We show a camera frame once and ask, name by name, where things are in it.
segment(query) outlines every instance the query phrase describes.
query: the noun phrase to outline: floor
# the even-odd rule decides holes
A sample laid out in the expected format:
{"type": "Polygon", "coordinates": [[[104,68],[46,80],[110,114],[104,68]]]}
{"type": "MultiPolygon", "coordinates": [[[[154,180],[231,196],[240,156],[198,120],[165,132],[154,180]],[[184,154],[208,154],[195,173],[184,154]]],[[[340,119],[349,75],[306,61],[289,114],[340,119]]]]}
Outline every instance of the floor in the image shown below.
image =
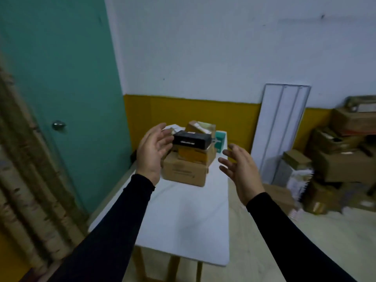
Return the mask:
{"type": "MultiPolygon", "coordinates": [[[[226,267],[204,264],[202,282],[206,281],[284,281],[252,217],[237,198],[235,187],[229,188],[230,263],[226,267]]],[[[298,227],[330,258],[358,282],[376,277],[376,213],[347,208],[344,214],[303,213],[298,227]]],[[[143,249],[147,275],[164,279],[169,255],[143,249]]],[[[194,282],[197,263],[182,259],[178,282],[194,282]]],[[[124,282],[137,281],[131,262],[124,282]]]]}

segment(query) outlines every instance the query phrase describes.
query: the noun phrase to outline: leaning white board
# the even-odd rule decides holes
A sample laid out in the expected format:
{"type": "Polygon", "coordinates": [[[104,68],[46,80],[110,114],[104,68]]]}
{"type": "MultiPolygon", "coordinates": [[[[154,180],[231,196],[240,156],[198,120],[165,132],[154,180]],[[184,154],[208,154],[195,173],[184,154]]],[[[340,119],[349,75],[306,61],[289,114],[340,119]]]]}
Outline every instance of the leaning white board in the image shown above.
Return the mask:
{"type": "Polygon", "coordinates": [[[284,151],[293,146],[309,86],[266,84],[251,156],[263,183],[271,184],[284,151]]]}
{"type": "MultiPolygon", "coordinates": [[[[136,245],[210,264],[228,264],[228,178],[219,170],[217,159],[209,167],[204,187],[161,178],[147,206],[136,245]]],[[[114,205],[129,181],[130,178],[93,220],[89,232],[114,205]]]]}

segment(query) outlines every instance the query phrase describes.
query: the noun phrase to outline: wooden table leg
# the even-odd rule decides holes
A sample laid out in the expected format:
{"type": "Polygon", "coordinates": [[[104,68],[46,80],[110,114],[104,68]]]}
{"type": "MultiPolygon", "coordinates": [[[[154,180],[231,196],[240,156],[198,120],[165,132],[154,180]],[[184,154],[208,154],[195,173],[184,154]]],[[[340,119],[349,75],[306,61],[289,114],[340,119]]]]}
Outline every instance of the wooden table leg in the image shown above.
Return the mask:
{"type": "Polygon", "coordinates": [[[201,282],[202,261],[197,261],[196,282],[201,282]]]}
{"type": "Polygon", "coordinates": [[[144,258],[142,256],[141,247],[134,246],[132,259],[136,267],[137,279],[140,282],[146,280],[146,270],[145,270],[144,258]]]}
{"type": "Polygon", "coordinates": [[[179,267],[180,256],[171,256],[170,262],[168,263],[167,278],[166,282],[175,282],[177,268],[179,267]]]}

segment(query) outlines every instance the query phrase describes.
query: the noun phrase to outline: right hand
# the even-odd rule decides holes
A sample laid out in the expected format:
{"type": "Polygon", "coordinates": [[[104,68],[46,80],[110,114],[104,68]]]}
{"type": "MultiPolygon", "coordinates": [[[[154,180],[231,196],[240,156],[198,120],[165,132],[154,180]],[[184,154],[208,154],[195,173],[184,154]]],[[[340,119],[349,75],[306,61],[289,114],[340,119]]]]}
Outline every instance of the right hand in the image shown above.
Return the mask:
{"type": "Polygon", "coordinates": [[[236,163],[219,157],[218,161],[227,166],[226,168],[221,165],[219,169],[233,180],[238,197],[246,206],[256,195],[265,192],[265,189],[251,155],[236,144],[229,144],[229,148],[231,150],[225,149],[223,154],[236,160],[236,163]]]}

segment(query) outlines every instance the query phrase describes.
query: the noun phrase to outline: black sleeve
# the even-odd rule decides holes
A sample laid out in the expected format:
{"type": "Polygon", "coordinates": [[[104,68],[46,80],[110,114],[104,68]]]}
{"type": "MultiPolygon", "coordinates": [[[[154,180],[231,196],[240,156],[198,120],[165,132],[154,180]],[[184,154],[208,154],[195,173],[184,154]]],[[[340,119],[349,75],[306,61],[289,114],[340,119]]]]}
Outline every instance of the black sleeve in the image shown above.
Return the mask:
{"type": "Polygon", "coordinates": [[[313,244],[267,193],[250,200],[247,210],[287,282],[355,281],[313,244]]]}
{"type": "Polygon", "coordinates": [[[110,211],[49,282],[121,282],[153,191],[149,179],[133,175],[110,211]]]}

